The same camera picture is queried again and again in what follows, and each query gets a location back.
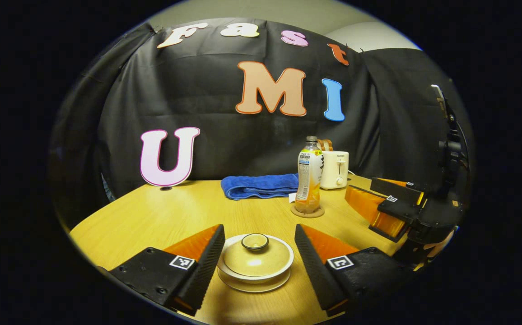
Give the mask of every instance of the plastic bottle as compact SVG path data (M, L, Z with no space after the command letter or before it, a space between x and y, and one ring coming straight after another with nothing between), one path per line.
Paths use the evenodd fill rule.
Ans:
M307 136L306 146L298 157L299 188L295 208L303 214L311 214L319 208L319 184L323 171L323 152L317 147L317 137Z

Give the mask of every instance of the toaster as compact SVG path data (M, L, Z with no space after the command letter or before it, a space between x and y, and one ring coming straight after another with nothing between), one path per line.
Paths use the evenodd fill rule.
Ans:
M325 190L341 189L347 186L347 171L350 153L343 151L323 152L323 171L319 187Z

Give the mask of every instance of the letter u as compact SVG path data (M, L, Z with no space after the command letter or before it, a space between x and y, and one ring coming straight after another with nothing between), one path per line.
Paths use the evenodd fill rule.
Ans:
M193 143L201 133L199 128L186 127L175 131L179 138L177 165L170 171L164 171L158 166L160 145L167 137L164 130L152 130L141 135L143 150L141 152L141 175L147 183L155 186L174 186L182 183L191 174L193 168Z

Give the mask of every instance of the blue towel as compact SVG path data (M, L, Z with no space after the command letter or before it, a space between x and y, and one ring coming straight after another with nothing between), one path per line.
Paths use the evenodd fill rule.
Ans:
M299 186L297 174L267 176L229 176L221 181L225 196L238 201L248 197L288 197Z

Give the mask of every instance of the wooden table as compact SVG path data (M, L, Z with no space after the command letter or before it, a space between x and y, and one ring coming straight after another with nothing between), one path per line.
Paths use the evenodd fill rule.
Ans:
M350 185L369 189L369 179L350 175ZM368 229L345 201L345 189L321 190L325 214L300 218L288 198L226 198L220 181L186 181L168 191L143 185L95 212L70 235L95 265L111 270L152 246L164 249L190 235L223 224L225 237L260 232L287 242L294 250L291 277L272 292L245 293L224 284L217 270L195 317L207 324L315 324L330 319L317 297L295 244L296 224L306 224L358 249L378 247L393 255L399 243Z

